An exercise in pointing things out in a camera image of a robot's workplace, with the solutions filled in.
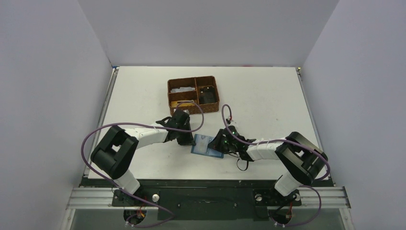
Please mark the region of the blue leather card holder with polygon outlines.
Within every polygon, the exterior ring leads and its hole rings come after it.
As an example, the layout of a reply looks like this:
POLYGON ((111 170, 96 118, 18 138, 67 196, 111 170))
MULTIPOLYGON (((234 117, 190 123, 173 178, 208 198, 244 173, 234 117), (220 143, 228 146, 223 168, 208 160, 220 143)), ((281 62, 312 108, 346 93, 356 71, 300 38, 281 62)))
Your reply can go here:
POLYGON ((223 159, 224 154, 216 150, 210 149, 208 144, 212 142, 214 137, 201 134, 194 135, 195 145, 191 148, 192 154, 223 159))

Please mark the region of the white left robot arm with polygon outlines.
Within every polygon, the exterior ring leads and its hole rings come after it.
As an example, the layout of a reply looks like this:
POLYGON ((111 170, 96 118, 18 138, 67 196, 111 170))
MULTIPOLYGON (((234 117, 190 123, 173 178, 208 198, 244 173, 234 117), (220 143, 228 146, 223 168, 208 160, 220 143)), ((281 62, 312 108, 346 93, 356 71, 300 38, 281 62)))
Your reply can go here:
POLYGON ((124 129, 113 125, 93 150, 90 159, 120 188, 134 195, 141 187, 129 166, 137 149, 176 140, 181 146, 195 145, 190 115, 176 110, 172 116, 138 128, 124 129))

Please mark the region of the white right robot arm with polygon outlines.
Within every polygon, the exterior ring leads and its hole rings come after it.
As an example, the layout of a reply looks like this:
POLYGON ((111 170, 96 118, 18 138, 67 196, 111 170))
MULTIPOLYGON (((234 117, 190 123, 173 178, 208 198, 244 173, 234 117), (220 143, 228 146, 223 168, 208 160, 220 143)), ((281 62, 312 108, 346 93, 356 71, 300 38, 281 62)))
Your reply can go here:
POLYGON ((299 132, 275 140, 246 139, 234 126, 220 129, 208 148, 223 154, 236 154, 246 162, 279 160, 287 172, 275 183, 281 196, 288 196, 302 185, 310 186, 322 169, 329 174, 328 158, 316 145, 299 132))

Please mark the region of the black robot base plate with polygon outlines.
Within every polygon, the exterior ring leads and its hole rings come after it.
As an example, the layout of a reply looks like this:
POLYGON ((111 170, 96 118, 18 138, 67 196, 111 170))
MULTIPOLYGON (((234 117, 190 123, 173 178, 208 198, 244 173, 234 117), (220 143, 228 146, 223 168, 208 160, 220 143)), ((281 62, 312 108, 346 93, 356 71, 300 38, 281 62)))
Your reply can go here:
POLYGON ((301 206, 298 190, 281 196, 274 180, 147 180, 133 198, 110 182, 82 178, 80 187, 107 188, 107 206, 123 208, 124 217, 140 222, 157 211, 158 220, 267 220, 276 209, 286 218, 289 209, 301 206))

